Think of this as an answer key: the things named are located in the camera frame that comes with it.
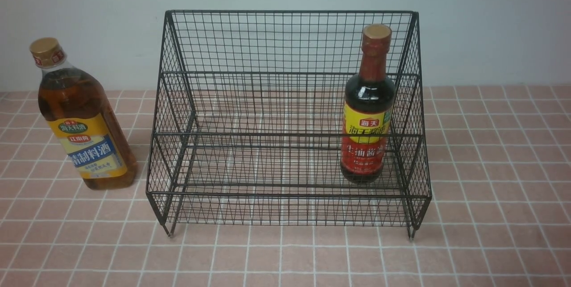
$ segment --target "bottle cap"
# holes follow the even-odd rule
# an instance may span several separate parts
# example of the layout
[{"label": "bottle cap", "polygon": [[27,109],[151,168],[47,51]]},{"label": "bottle cap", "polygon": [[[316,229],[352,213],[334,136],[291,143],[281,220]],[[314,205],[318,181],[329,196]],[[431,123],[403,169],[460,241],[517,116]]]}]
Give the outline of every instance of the bottle cap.
[{"label": "bottle cap", "polygon": [[363,29],[363,52],[369,56],[384,55],[391,47],[392,30],[387,25],[373,24]]},{"label": "bottle cap", "polygon": [[31,43],[30,52],[37,67],[48,69],[57,66],[66,59],[57,39],[52,37],[40,38]]}]

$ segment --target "tile surface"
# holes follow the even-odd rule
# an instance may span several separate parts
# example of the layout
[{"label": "tile surface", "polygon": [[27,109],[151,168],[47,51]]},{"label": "tile surface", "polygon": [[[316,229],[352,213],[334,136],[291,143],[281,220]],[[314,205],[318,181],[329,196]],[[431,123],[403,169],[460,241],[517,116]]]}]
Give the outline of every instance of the tile surface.
[{"label": "tile surface", "polygon": [[35,92],[0,95],[0,287],[571,283],[569,85],[424,88],[434,199],[413,242],[334,226],[180,224],[166,238],[145,196],[156,92],[108,96],[140,172],[105,192],[78,179]]}]

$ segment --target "metal wire mesh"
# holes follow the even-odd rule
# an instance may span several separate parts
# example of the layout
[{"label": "metal wire mesh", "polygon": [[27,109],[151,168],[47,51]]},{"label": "metal wire mesh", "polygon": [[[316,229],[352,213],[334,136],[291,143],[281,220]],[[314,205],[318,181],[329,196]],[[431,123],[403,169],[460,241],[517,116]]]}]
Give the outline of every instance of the metal wire mesh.
[{"label": "metal wire mesh", "polygon": [[[397,98],[381,177],[355,185],[339,168],[341,114],[371,23],[393,30]],[[147,181],[159,222],[414,234],[432,198],[419,39],[415,12],[167,11]]]}]

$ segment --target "glass bottle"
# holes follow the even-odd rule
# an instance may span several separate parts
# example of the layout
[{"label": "glass bottle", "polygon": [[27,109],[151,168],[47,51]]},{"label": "glass bottle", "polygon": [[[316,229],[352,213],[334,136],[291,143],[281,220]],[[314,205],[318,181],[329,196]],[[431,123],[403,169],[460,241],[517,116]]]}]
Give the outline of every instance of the glass bottle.
[{"label": "glass bottle", "polygon": [[94,190],[129,187],[137,159],[101,84],[67,61],[55,38],[30,45],[41,69],[39,110],[85,184]]},{"label": "glass bottle", "polygon": [[373,24],[363,29],[363,59],[359,73],[347,81],[343,112],[341,173],[352,183],[375,181],[383,169],[388,137],[359,137],[359,134],[388,134],[395,87],[387,77],[387,53],[392,31]]}]

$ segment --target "black wire rack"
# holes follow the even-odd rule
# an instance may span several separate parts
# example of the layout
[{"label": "black wire rack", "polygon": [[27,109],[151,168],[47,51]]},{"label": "black wire rack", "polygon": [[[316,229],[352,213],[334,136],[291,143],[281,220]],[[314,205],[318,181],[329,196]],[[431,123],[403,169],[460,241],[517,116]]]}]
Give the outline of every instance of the black wire rack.
[{"label": "black wire rack", "polygon": [[[365,25],[393,30],[387,153],[368,185],[340,171],[344,87]],[[404,226],[432,199],[418,13],[167,11],[146,193],[178,222]]]}]

